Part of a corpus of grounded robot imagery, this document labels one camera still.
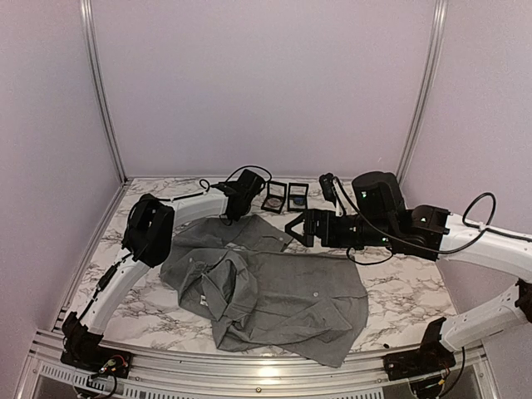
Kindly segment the blue round brooch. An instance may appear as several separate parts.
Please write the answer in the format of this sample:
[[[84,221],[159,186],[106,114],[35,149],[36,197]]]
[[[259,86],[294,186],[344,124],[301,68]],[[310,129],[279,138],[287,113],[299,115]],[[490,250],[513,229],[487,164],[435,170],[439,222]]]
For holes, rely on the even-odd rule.
[[[303,207],[305,205],[305,200],[301,198],[293,199],[293,205],[297,207]]]

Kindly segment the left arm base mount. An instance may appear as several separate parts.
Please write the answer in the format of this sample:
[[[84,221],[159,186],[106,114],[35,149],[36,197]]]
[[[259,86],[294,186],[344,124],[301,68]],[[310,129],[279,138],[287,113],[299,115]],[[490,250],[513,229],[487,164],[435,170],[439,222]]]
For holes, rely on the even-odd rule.
[[[112,372],[118,378],[127,378],[131,368],[132,354],[100,345],[102,334],[88,331],[81,324],[77,312],[70,312],[62,324],[63,350],[61,362],[88,372]]]

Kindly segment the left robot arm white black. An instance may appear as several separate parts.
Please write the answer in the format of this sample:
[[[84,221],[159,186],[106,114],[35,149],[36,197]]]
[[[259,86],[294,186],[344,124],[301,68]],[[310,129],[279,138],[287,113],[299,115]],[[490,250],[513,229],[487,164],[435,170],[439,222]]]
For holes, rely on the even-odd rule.
[[[255,167],[238,168],[215,184],[201,181],[201,191],[172,198],[142,195],[131,207],[116,261],[98,280],[81,313],[70,312],[62,324],[66,338],[89,335],[100,339],[118,305],[137,281],[170,255],[174,227],[203,218],[240,220],[268,181]]]

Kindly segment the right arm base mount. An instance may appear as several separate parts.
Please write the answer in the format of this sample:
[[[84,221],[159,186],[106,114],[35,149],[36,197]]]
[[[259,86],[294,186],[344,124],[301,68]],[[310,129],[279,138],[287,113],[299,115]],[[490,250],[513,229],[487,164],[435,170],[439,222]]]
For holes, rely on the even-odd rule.
[[[418,348],[389,353],[383,357],[384,369],[390,381],[419,377],[456,365],[454,351],[441,343],[441,327],[445,320],[438,318],[427,325]]]

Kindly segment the grey button shirt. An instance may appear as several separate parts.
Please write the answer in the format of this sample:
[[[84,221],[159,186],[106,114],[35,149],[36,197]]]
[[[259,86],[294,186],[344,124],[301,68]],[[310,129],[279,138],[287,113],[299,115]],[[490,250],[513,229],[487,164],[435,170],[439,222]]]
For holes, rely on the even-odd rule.
[[[199,219],[173,238],[160,278],[210,320],[221,351],[275,346],[340,367],[366,327],[367,290],[350,261],[291,254],[291,240],[258,216]]]

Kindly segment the pink round brooch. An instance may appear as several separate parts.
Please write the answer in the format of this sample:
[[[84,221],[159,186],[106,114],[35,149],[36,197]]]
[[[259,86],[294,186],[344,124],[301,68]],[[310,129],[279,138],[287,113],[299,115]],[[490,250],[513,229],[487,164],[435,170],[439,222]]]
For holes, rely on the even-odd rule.
[[[278,209],[282,204],[283,204],[283,202],[280,199],[277,199],[277,198],[270,198],[267,201],[267,206],[269,208],[273,208],[273,209]]]

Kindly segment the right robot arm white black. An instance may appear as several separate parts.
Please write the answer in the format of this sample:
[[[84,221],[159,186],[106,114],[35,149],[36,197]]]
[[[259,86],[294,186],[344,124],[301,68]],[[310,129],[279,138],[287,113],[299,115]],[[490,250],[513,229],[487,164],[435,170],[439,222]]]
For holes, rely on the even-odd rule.
[[[405,254],[436,261],[447,259],[513,275],[517,281],[498,297],[451,318],[441,318],[426,328],[422,346],[412,353],[411,364],[429,372],[444,358],[444,349],[462,347],[525,324],[531,320],[531,237],[494,229],[490,223],[469,221],[464,215],[432,205],[409,209],[396,176],[371,171],[352,181],[350,198],[335,175],[319,179],[324,198],[354,214],[306,209],[285,226],[305,247],[315,239],[327,248],[360,250],[384,247],[391,254]]]

